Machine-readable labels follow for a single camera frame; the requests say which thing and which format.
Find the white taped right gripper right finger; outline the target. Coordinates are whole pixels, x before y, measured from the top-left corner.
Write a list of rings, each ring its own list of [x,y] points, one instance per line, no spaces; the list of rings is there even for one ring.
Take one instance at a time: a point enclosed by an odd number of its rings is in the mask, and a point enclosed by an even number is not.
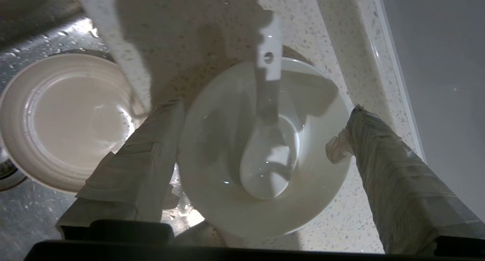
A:
[[[326,156],[355,157],[386,254],[484,255],[483,221],[377,114],[355,106]]]

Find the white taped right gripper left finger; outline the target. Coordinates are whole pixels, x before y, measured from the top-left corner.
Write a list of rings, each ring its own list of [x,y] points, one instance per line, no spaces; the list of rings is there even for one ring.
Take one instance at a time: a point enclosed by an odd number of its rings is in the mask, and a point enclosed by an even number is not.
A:
[[[116,152],[109,152],[57,221],[64,239],[78,239],[97,220],[159,223],[174,172],[184,102],[157,106]]]

